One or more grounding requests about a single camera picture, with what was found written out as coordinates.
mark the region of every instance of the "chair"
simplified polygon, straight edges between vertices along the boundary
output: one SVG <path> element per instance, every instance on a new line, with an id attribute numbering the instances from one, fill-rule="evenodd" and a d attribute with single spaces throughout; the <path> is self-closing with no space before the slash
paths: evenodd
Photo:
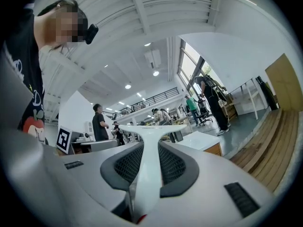
<path id="1" fill-rule="evenodd" d="M 209 117 L 209 111 L 206 108 L 205 101 L 199 100 L 198 106 L 200 108 L 200 115 L 197 117 L 197 119 L 203 120 L 202 123 L 200 123 L 200 125 L 203 124 L 203 126 L 204 126 L 206 121 L 214 122 L 212 118 L 207 119 L 207 117 Z"/>

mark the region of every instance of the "person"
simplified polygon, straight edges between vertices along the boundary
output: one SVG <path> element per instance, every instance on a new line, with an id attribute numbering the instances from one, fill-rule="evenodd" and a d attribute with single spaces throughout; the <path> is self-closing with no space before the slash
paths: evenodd
<path id="1" fill-rule="evenodd" d="M 22 10 L 19 22 L 3 47 L 12 58 L 16 74 L 33 93 L 18 129 L 45 143 L 45 91 L 39 51 L 45 45 L 55 50 L 68 42 L 84 41 L 88 20 L 75 0 L 58 0 L 37 16 L 34 16 L 32 7 L 33 4 L 28 4 Z"/>
<path id="2" fill-rule="evenodd" d="M 123 134 L 121 134 L 120 129 L 119 129 L 119 124 L 117 121 L 114 122 L 114 130 L 115 130 L 115 134 L 116 134 L 116 138 L 119 140 L 120 142 L 120 146 L 125 145 L 124 140 L 123 140 Z"/>
<path id="3" fill-rule="evenodd" d="M 199 126 L 198 119 L 197 119 L 197 116 L 199 116 L 199 112 L 197 109 L 197 105 L 195 104 L 195 102 L 197 103 L 198 101 L 196 101 L 193 97 L 190 97 L 188 94 L 185 95 L 185 98 L 186 98 L 186 104 L 188 105 L 189 110 L 190 110 L 191 114 L 193 115 L 193 118 L 196 122 L 196 126 Z"/>
<path id="4" fill-rule="evenodd" d="M 219 125 L 219 132 L 217 132 L 217 135 L 222 135 L 229 131 L 228 127 L 230 124 L 228 123 L 227 118 L 225 117 L 222 108 L 220 107 L 218 101 L 219 96 L 217 95 L 214 85 L 212 81 L 206 76 L 206 77 L 195 77 L 195 82 L 201 86 L 201 97 L 206 97 L 210 110 L 213 113 L 213 116 L 218 122 Z"/>
<path id="5" fill-rule="evenodd" d="M 171 123 L 171 122 L 170 122 L 171 116 L 169 115 L 169 113 L 168 113 L 164 108 L 160 109 L 160 111 L 161 111 L 162 114 L 163 114 L 164 120 L 165 120 L 166 122 Z"/>
<path id="6" fill-rule="evenodd" d="M 104 116 L 102 114 L 103 108 L 100 104 L 93 106 L 95 116 L 93 117 L 92 124 L 96 141 L 108 140 L 108 134 L 105 128 L 109 128 L 105 123 Z"/>
<path id="7" fill-rule="evenodd" d="M 163 116 L 163 113 L 161 112 L 161 110 L 159 110 L 158 108 L 153 108 L 151 111 L 154 114 L 155 122 L 158 125 L 169 124 L 169 122 L 164 120 L 164 116 Z"/>

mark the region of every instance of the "white desk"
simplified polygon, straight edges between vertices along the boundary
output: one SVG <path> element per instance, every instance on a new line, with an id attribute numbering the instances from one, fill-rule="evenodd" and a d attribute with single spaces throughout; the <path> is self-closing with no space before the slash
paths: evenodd
<path id="1" fill-rule="evenodd" d="M 206 151 L 222 156 L 220 138 L 209 134 L 195 131 L 183 137 L 182 141 L 176 143 L 200 151 Z"/>

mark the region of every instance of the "man in black shirt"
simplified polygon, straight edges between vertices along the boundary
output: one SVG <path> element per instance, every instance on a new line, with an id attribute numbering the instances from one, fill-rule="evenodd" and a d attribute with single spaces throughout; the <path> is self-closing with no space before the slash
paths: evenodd
<path id="1" fill-rule="evenodd" d="M 102 106 L 100 104 L 95 104 L 93 106 L 95 111 L 95 116 L 93 117 L 93 129 L 96 141 L 108 140 L 108 134 L 105 128 L 109 128 L 108 124 L 105 123 L 104 116 L 102 114 Z"/>
<path id="2" fill-rule="evenodd" d="M 116 133 L 116 138 L 120 141 L 120 146 L 123 146 L 125 145 L 124 143 L 124 140 L 123 140 L 123 134 L 120 133 L 120 129 L 119 129 L 119 124 L 117 121 L 114 122 L 114 130 L 115 130 L 115 133 Z"/>
<path id="3" fill-rule="evenodd" d="M 219 96 L 214 89 L 216 85 L 208 77 L 196 77 L 195 82 L 201 87 L 201 97 L 206 97 L 210 110 L 218 122 L 220 131 L 217 133 L 217 135 L 228 132 L 228 127 L 230 124 L 228 123 L 228 120 L 218 103 Z"/>

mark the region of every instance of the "black pants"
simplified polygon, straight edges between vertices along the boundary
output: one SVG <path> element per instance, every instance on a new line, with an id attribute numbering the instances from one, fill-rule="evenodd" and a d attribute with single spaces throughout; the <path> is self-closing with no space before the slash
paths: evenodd
<path id="1" fill-rule="evenodd" d="M 207 99 L 210 110 L 213 113 L 213 116 L 216 118 L 218 125 L 222 131 L 225 131 L 228 129 L 227 124 L 227 118 L 225 117 L 222 108 L 220 107 L 218 103 L 218 98 L 215 96 L 211 96 Z"/>
<path id="2" fill-rule="evenodd" d="M 119 142 L 120 142 L 120 146 L 125 145 L 123 138 L 121 138 L 121 139 L 118 138 L 118 140 L 119 140 Z"/>

